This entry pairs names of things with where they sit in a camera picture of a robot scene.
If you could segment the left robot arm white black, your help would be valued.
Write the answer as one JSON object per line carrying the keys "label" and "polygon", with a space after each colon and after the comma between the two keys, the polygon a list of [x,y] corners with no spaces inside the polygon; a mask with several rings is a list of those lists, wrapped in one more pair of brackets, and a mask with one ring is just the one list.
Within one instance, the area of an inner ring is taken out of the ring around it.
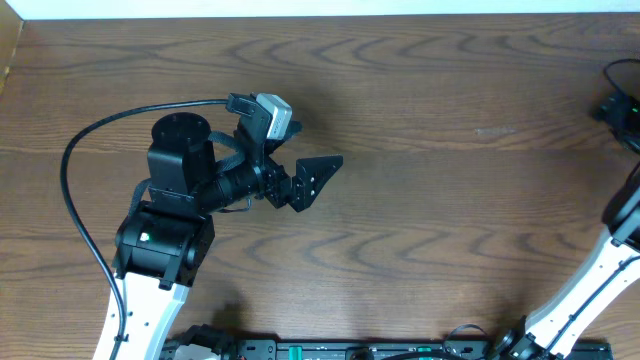
{"label": "left robot arm white black", "polygon": [[248,141],[240,147],[257,150],[261,160],[227,168],[215,159],[209,123],[190,112],[162,117],[151,134],[150,179],[138,187],[150,198],[135,205],[116,234],[117,288],[97,359],[159,358],[214,240],[213,213],[230,212],[234,203],[252,196],[301,212],[344,162],[340,155],[299,159],[289,176],[268,156],[277,142]]}

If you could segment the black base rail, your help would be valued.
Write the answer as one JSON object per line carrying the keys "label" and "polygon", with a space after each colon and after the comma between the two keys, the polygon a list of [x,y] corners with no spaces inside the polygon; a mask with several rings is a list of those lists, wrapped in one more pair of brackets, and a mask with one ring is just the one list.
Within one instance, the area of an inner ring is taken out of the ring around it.
{"label": "black base rail", "polygon": [[419,352],[431,359],[443,352],[461,359],[484,359],[491,344],[481,338],[458,337],[427,341],[285,341],[266,335],[232,335],[208,325],[192,326],[182,335],[168,340],[160,360],[350,360],[386,359]]}

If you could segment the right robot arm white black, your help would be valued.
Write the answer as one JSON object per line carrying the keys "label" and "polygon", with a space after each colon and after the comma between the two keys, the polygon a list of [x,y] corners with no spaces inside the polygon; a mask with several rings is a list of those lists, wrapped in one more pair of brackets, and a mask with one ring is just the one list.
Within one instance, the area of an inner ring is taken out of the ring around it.
{"label": "right robot arm white black", "polygon": [[584,330],[639,279],[639,168],[607,204],[604,229],[572,277],[495,345],[495,359],[566,359]]}

